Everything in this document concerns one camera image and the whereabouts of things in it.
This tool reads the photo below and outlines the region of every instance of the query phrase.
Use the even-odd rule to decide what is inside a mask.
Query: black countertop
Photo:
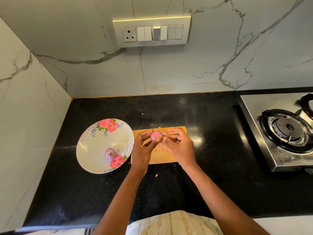
[[[100,221],[131,168],[128,159],[113,174],[95,175],[78,164],[80,135],[105,118],[121,119],[133,130],[186,126],[202,170],[250,217],[311,215],[313,177],[303,171],[269,170],[238,99],[241,94],[312,91],[293,88],[74,99],[23,229],[93,227]],[[213,217],[178,163],[149,165],[130,222],[175,210]]]

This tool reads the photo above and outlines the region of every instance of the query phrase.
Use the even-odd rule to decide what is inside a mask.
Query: red onion
[[[151,141],[154,141],[156,138],[161,138],[160,141],[163,139],[163,134],[161,131],[153,131],[153,133],[150,136]]]
[[[104,152],[105,158],[112,161],[114,158],[116,158],[116,151],[113,148],[108,148]]]

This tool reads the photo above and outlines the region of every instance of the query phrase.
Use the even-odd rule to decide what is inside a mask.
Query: white cloth
[[[215,219],[178,210],[133,222],[126,235],[223,235]]]

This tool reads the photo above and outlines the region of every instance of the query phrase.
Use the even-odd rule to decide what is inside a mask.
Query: stainless steel stove top
[[[299,106],[306,94],[241,95],[241,109],[272,171],[313,167],[313,101],[307,100],[308,110]]]

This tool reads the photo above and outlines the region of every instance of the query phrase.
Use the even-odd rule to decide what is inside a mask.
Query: cutting board
[[[162,133],[167,132],[167,133],[163,133],[163,134],[174,134],[174,133],[168,132],[168,129],[170,129],[170,128],[182,128],[187,133],[185,126],[177,126],[177,127],[169,127],[169,128],[154,128],[153,130],[161,131]],[[151,130],[151,129],[133,130],[134,137],[136,138],[137,134],[139,134],[140,132],[146,131],[146,130]],[[150,139],[147,139],[145,142],[143,142],[143,144],[145,144],[149,141],[150,141]],[[149,164],[167,163],[167,162],[177,162],[177,160],[174,157],[172,150],[164,142],[161,142],[152,151]]]

